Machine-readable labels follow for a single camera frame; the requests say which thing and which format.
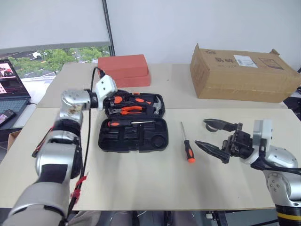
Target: hammer head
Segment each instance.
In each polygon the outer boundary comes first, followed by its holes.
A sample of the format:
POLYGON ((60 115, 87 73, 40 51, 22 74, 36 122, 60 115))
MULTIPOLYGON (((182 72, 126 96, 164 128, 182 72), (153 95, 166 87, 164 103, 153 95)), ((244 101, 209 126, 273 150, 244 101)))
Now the hammer head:
POLYGON ((153 104, 153 107, 156 109, 154 114, 159 114, 159 110, 162 107, 162 103, 161 103, 159 97, 156 97, 156 98, 157 98, 158 102, 153 104))

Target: laptop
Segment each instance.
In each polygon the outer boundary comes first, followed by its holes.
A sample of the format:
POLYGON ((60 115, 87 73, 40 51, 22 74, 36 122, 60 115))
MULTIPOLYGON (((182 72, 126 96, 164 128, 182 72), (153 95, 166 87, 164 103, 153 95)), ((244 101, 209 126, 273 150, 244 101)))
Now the laptop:
POLYGON ((0 114, 10 109, 16 115, 0 126, 11 128, 25 110, 31 97, 9 60, 0 60, 0 114))

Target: pliers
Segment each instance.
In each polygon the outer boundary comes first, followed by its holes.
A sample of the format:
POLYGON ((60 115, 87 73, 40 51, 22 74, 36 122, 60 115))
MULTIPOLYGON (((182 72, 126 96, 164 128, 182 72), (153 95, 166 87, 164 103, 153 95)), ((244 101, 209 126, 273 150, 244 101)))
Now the pliers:
POLYGON ((121 115, 126 114, 139 114, 142 113, 143 108, 141 106, 122 107, 120 109, 109 109, 109 114, 120 113, 121 115))

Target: window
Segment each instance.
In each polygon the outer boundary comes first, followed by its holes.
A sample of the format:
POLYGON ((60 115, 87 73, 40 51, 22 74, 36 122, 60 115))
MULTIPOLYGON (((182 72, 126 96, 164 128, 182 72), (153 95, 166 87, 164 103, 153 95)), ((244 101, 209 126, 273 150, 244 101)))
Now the window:
POLYGON ((0 55, 9 59, 20 78, 54 76, 66 62, 97 63, 99 57, 109 57, 109 47, 46 49, 0 55))

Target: white label sticker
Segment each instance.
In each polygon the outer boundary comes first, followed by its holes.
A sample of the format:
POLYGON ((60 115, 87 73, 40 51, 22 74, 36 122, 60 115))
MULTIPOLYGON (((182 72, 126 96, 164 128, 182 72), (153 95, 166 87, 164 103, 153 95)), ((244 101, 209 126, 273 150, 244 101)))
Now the white label sticker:
POLYGON ((4 87, 2 86, 2 84, 0 83, 0 94, 1 93, 6 93, 6 90, 4 89, 4 87))
POLYGON ((253 60, 249 56, 241 56, 241 55, 234 55, 237 63, 239 66, 244 67, 257 67, 256 64, 253 62, 253 60))

